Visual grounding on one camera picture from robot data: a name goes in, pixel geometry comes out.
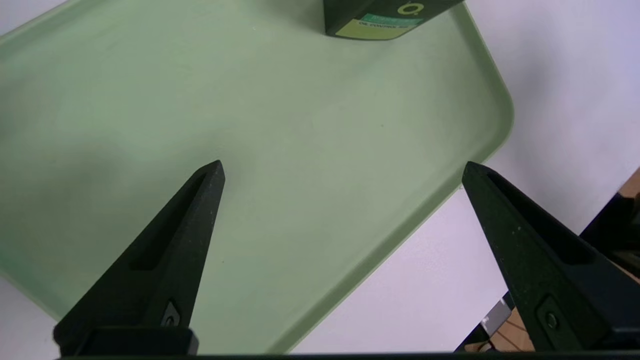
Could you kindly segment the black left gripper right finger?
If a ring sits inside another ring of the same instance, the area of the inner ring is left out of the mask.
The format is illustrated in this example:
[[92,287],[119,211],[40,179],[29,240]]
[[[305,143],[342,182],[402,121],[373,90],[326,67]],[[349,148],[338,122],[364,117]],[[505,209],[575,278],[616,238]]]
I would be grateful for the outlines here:
[[638,353],[639,285],[502,175],[462,186],[539,353]]

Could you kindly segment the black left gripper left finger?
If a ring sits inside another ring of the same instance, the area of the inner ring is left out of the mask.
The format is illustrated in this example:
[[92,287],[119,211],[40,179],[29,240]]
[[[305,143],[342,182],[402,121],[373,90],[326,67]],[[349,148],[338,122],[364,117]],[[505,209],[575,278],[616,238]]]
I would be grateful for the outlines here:
[[226,176],[196,170],[58,322],[62,354],[194,354],[190,321]]

